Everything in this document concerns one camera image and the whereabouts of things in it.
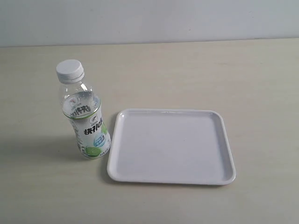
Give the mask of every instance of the tray rim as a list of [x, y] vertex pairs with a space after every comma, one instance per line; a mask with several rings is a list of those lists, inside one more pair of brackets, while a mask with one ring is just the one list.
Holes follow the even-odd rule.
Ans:
[[[225, 142], [227, 145], [227, 151], [228, 151], [228, 156], [229, 156], [229, 161], [231, 164], [231, 168], [232, 168], [232, 176], [225, 181], [218, 181], [218, 182], [199, 182], [199, 183], [186, 183], [186, 182], [162, 182], [162, 181], [143, 181], [143, 180], [138, 180], [138, 181], [130, 181], [130, 180], [125, 180], [123, 178], [119, 178], [117, 177], [111, 170], [111, 166], [110, 166], [110, 161], [111, 161], [111, 152], [113, 149], [113, 145], [115, 144], [115, 138], [114, 138], [114, 134], [116, 132], [118, 123], [121, 119], [121, 115], [123, 113], [129, 112], [129, 111], [145, 111], [145, 112], [151, 112], [151, 111], [161, 111], [161, 112], [206, 112], [206, 113], [212, 113], [214, 115], [216, 115], [220, 121], [221, 121], [221, 126], [222, 126], [222, 131], [224, 134], [224, 138], [225, 138]], [[191, 184], [191, 185], [228, 185], [230, 183], [232, 183], [235, 178], [236, 178], [236, 170], [235, 170], [235, 164], [234, 164], [234, 160], [233, 160], [233, 155], [230, 149], [230, 145], [229, 145], [229, 141], [228, 141], [228, 136], [227, 136], [227, 132], [225, 129], [225, 125], [224, 125], [224, 120], [222, 118], [222, 116], [213, 110], [195, 110], [195, 109], [150, 109], [150, 108], [128, 108], [128, 109], [124, 109], [122, 111], [120, 111], [117, 116], [116, 116], [116, 120], [115, 120], [115, 125], [114, 125], [114, 131], [113, 131], [113, 137], [112, 137], [112, 141], [111, 141], [111, 147], [110, 147], [110, 152], [109, 152], [109, 158], [108, 158], [108, 162], [107, 162], [107, 173], [109, 175], [109, 177], [117, 182], [135, 182], [135, 183], [161, 183], [161, 184]]]

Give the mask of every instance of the bottle label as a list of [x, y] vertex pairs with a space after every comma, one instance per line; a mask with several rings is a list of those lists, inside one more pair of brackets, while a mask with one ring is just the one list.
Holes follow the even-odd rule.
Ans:
[[95, 113], [84, 118], [69, 118], [74, 128], [78, 147], [81, 153], [88, 158], [98, 158], [106, 154], [111, 146], [110, 134], [107, 131], [101, 113], [101, 105]]

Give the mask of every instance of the clear liquid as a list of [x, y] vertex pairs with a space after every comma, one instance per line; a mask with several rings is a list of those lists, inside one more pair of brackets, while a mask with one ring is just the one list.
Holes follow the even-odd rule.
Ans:
[[92, 91], [83, 91], [69, 96], [63, 102], [63, 113], [71, 119], [82, 119], [94, 114], [100, 107], [100, 99]]

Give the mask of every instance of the green lime graphic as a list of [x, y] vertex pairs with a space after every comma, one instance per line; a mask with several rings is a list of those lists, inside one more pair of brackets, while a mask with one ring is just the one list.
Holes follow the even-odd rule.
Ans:
[[91, 157], [98, 156], [102, 152], [102, 150], [97, 147], [86, 147], [85, 151]]
[[104, 123], [101, 126], [101, 132], [107, 134], [107, 128], [105, 127]]

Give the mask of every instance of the plastic bottle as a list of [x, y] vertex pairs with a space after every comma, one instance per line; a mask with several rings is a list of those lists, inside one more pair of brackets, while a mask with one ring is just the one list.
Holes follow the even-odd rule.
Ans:
[[106, 154], [111, 146], [101, 113], [101, 100], [84, 79], [78, 60], [65, 60], [56, 67], [59, 97], [63, 113], [74, 128], [80, 152], [96, 159]]

